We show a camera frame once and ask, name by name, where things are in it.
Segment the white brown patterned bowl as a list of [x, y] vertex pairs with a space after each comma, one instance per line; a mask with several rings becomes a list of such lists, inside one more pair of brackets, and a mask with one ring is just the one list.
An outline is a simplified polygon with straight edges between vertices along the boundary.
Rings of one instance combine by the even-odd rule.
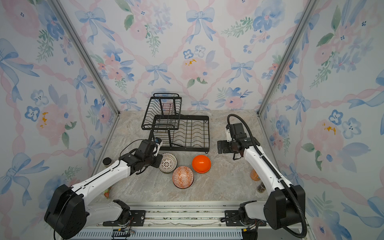
[[159, 170], [163, 173], [169, 174], [173, 172], [178, 166], [177, 158], [171, 153], [164, 153]]

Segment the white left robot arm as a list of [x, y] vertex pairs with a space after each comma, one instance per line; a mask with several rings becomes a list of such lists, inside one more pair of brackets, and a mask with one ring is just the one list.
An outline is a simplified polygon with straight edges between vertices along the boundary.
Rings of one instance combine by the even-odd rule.
[[137, 149], [119, 157], [98, 174], [71, 187], [63, 184], [53, 193], [44, 220], [54, 235], [68, 240], [83, 228], [103, 222], [126, 226], [133, 220], [130, 207], [121, 200], [92, 205], [103, 191], [133, 174], [143, 173], [149, 166], [158, 168], [163, 156], [159, 153], [163, 141], [142, 140]]

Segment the orange plastic bowl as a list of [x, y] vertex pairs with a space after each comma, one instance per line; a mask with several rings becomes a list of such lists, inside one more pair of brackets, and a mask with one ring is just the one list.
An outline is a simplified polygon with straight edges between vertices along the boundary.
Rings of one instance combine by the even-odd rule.
[[207, 173], [211, 169], [211, 160], [204, 155], [196, 156], [192, 161], [192, 167], [199, 174]]

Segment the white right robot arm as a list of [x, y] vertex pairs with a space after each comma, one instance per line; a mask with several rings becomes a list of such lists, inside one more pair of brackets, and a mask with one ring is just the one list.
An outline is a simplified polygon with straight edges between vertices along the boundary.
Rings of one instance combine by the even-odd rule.
[[307, 234], [304, 189], [293, 185], [269, 160], [259, 142], [253, 145], [250, 138], [239, 141], [218, 141], [219, 154], [241, 155], [256, 171], [268, 193], [264, 204], [248, 201], [240, 204], [238, 219], [242, 224], [259, 221], [272, 229], [284, 229], [298, 238]]

